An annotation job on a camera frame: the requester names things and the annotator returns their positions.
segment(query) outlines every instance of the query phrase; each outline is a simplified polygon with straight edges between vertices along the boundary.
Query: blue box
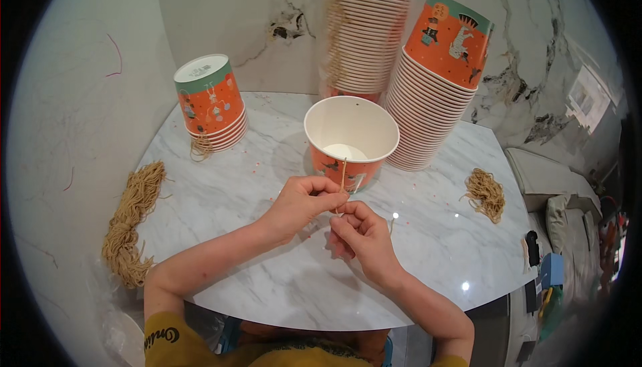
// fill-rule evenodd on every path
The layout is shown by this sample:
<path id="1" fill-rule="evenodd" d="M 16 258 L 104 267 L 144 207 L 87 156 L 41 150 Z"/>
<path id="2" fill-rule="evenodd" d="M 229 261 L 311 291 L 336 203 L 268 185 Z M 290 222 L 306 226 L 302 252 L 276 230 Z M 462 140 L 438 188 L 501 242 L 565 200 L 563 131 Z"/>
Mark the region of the blue box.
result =
<path id="1" fill-rule="evenodd" d="M 564 258 L 555 253 L 549 253 L 542 260 L 540 272 L 542 288 L 548 289 L 551 286 L 564 285 Z"/>

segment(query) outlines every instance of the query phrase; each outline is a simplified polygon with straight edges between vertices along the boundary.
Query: bundle of twine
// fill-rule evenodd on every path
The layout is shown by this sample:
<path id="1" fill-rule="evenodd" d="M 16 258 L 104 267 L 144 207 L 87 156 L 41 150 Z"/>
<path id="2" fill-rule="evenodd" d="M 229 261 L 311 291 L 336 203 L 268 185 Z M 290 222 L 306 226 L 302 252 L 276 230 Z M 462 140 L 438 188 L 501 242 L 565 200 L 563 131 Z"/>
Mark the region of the bundle of twine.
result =
<path id="1" fill-rule="evenodd" d="M 475 168 L 465 183 L 468 193 L 462 195 L 461 198 L 468 197 L 468 202 L 476 212 L 484 214 L 494 224 L 500 223 L 506 201 L 504 200 L 504 188 L 495 181 L 493 174 Z"/>
<path id="2" fill-rule="evenodd" d="M 198 138 L 190 138 L 189 144 L 189 157 L 194 162 L 203 162 L 214 153 L 214 146 L 207 139 L 205 133 L 202 133 Z M 200 156 L 200 159 L 194 159 L 194 155 Z"/>
<path id="3" fill-rule="evenodd" d="M 136 226 L 153 211 L 165 176 L 162 161 L 143 166 L 137 172 L 130 172 L 118 209 L 109 221 L 109 232 L 105 236 L 102 255 L 112 272 L 120 276 L 124 286 L 129 289 L 144 285 L 145 276 L 153 264 L 153 257 L 145 257 L 143 262 L 140 261 L 145 241 L 139 252 L 136 248 Z"/>

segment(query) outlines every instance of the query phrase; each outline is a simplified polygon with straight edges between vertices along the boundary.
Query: marble countertop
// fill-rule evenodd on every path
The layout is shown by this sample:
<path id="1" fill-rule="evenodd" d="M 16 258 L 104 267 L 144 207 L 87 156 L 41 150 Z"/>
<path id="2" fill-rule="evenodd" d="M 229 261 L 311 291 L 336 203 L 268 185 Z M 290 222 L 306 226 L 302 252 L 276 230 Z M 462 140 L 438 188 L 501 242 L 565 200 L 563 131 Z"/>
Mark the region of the marble countertop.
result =
<path id="1" fill-rule="evenodd" d="M 189 157 L 177 106 L 140 161 L 162 160 L 168 178 L 155 211 L 138 226 L 138 246 L 161 262 L 260 217 L 285 181 L 311 174 L 303 117 L 314 96 L 241 93 L 248 132 L 233 149 L 204 162 Z M 464 184 L 475 167 L 504 186 L 506 207 L 494 225 L 475 213 Z M 427 170 L 387 163 L 352 196 L 390 219 L 399 261 L 463 310 L 483 305 L 534 279 L 524 274 L 521 238 L 530 230 L 524 202 L 492 130 L 460 122 Z M 332 259 L 331 215 L 321 215 L 286 246 L 233 268 L 190 301 L 223 314 L 281 327 L 353 331 L 401 327 L 411 319 L 363 277 L 357 260 Z"/>

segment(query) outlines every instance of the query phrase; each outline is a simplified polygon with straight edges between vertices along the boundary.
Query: stack of paper cups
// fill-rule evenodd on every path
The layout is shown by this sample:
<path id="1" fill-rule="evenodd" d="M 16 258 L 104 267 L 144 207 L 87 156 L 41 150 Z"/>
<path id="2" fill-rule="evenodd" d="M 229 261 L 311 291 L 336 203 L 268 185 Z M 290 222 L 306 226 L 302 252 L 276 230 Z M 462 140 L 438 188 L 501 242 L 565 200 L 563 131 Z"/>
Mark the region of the stack of paper cups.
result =
<path id="1" fill-rule="evenodd" d="M 328 0 L 321 96 L 376 102 L 389 82 L 411 0 Z"/>
<path id="2" fill-rule="evenodd" d="M 190 137 L 205 138 L 209 152 L 231 148 L 247 131 L 245 103 L 241 98 L 229 58 L 202 56 L 181 66 L 174 74 L 176 91 Z"/>
<path id="3" fill-rule="evenodd" d="M 388 162 L 422 170 L 477 91 L 493 23 L 453 0 L 427 0 L 403 47 L 384 108 L 401 138 Z"/>

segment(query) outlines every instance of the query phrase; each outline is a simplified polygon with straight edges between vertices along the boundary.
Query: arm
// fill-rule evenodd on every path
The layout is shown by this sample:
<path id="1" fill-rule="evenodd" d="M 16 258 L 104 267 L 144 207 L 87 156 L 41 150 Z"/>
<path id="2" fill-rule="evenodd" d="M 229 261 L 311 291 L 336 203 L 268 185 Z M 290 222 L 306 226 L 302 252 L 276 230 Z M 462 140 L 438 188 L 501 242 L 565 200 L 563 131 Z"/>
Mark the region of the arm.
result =
<path id="1" fill-rule="evenodd" d="M 315 197 L 312 192 L 327 195 Z M 184 250 L 152 268 L 145 278 L 145 320 L 161 312 L 183 316 L 183 298 L 212 284 L 230 268 L 289 243 L 318 214 L 349 199 L 328 178 L 290 178 L 272 207 L 256 222 Z"/>
<path id="2" fill-rule="evenodd" d="M 330 220 L 337 254 L 357 256 L 365 276 L 383 288 L 412 319 L 438 342 L 437 354 L 460 356 L 470 363 L 474 326 L 452 301 L 406 272 L 392 248 L 388 222 L 365 203 L 339 207 L 341 218 Z"/>

